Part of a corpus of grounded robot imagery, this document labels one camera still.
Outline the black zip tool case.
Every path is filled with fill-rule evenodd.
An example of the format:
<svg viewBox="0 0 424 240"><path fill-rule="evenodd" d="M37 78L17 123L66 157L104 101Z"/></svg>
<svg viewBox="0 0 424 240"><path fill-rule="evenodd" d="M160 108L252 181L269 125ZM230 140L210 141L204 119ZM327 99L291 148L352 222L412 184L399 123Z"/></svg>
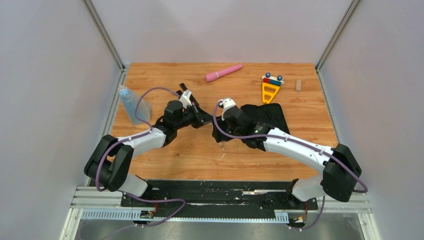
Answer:
<svg viewBox="0 0 424 240"><path fill-rule="evenodd" d="M248 135L267 134L274 127L289 134L283 109L278 103L270 103L263 105L245 104L241 107L252 121L252 128L248 131Z"/></svg>

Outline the black barber comb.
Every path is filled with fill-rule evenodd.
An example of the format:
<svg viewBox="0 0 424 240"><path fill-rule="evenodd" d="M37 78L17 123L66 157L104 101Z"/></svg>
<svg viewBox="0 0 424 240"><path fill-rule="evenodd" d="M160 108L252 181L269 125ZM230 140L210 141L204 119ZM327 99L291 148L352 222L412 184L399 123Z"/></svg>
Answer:
<svg viewBox="0 0 424 240"><path fill-rule="evenodd" d="M179 94L182 95L184 92L188 90L187 86L184 83L180 83L179 87L181 90L179 90Z"/></svg>

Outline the silver thinning scissors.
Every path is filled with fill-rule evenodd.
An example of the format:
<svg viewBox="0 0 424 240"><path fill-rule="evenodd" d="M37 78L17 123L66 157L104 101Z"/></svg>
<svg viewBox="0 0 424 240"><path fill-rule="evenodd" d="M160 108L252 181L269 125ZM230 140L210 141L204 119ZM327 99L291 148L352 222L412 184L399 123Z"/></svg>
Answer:
<svg viewBox="0 0 424 240"><path fill-rule="evenodd" d="M221 150L222 150L221 159L223 159L225 157L225 155L226 155L225 142L224 141L221 142Z"/></svg>

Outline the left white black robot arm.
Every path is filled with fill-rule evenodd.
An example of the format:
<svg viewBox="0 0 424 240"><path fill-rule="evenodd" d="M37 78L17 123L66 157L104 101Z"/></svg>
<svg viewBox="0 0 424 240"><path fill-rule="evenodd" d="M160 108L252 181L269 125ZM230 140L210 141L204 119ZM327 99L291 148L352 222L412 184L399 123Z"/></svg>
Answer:
<svg viewBox="0 0 424 240"><path fill-rule="evenodd" d="M176 94L178 99L167 103L163 115L149 130L118 138L107 134L100 139L83 170L97 187L131 194L142 207L152 203L149 184L129 172L132 159L169 145L179 129L187 126L198 129L213 120L212 115L200 108L190 90L179 90Z"/></svg>

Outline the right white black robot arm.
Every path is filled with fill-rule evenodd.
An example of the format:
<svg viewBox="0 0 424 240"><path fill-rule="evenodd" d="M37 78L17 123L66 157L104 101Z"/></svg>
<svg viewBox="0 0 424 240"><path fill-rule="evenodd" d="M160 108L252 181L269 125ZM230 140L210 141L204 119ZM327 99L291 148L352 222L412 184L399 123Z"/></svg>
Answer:
<svg viewBox="0 0 424 240"><path fill-rule="evenodd" d="M285 195L286 204L298 209L306 201L329 196L348 202L360 183L362 169L351 149L341 143L331 147L303 140L290 134L282 107L278 103L245 104L238 107L232 98L220 99L214 110L222 110L213 121L216 142L241 140L252 149L281 154L307 165L318 175L294 179Z"/></svg>

